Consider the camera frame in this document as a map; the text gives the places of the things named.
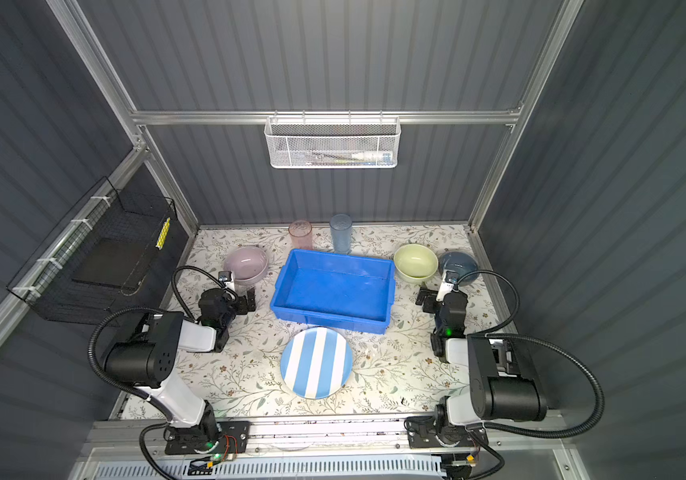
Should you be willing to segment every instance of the green bowl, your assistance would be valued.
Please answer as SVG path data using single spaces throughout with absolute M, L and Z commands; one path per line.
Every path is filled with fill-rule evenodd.
M 396 274 L 409 283 L 423 283 L 439 269 L 439 259 L 427 246 L 402 245 L 394 254 Z

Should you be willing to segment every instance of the bowl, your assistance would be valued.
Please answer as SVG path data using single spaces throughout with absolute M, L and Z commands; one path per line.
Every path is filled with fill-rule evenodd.
M 465 252 L 445 252 L 439 257 L 439 274 L 444 278 L 444 270 L 451 270 L 457 272 L 458 275 L 463 276 L 469 272 L 479 269 L 479 264 L 474 258 Z M 468 285 L 472 283 L 479 274 L 472 275 L 462 282 L 461 285 Z
M 268 255 L 256 246 L 241 246 L 225 257 L 223 268 L 234 273 L 238 285 L 253 285 L 268 273 Z
M 394 254 L 396 274 L 409 283 L 423 283 L 436 273 L 439 259 L 427 246 L 402 245 Z

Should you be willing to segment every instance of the wire basket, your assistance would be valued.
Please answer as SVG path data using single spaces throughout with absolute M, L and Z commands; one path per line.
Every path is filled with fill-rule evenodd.
M 265 122 L 274 168 L 394 168 L 400 136 L 398 117 L 274 116 Z
M 31 258 L 7 286 L 41 318 L 97 324 L 135 305 L 151 266 L 176 221 L 174 202 L 111 190 L 89 213 L 71 220 L 70 235 L 46 258 Z

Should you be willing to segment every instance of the white mesh basket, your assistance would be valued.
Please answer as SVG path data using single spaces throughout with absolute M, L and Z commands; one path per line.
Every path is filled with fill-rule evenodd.
M 274 168 L 393 168 L 398 117 L 270 117 L 265 140 Z

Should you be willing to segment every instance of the blue stripe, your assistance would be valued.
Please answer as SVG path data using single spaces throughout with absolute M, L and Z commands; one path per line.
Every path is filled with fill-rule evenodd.
M 330 396 L 330 383 L 332 382 L 332 367 L 335 363 L 335 351 L 338 346 L 338 333 L 327 330 L 327 339 L 324 341 L 324 355 L 321 357 L 321 371 L 319 372 L 319 387 L 316 389 L 316 398 Z
M 292 337 L 290 343 L 284 348 L 284 352 L 281 354 L 281 378 L 287 378 L 287 365 L 290 363 L 290 353 L 292 352 L 292 345 L 294 344 L 295 337 Z
M 341 385 L 345 385 L 350 377 L 350 371 L 354 368 L 354 354 L 350 350 L 348 342 L 345 344 L 345 362 L 343 363 L 343 381 Z
M 316 332 L 318 330 L 307 330 L 303 338 L 303 350 L 300 354 L 300 364 L 298 365 L 298 376 L 295 377 L 295 384 L 292 390 L 300 396 L 305 395 L 305 388 L 308 386 L 308 374 L 310 373 L 310 360 L 314 356 L 314 346 L 316 345 Z

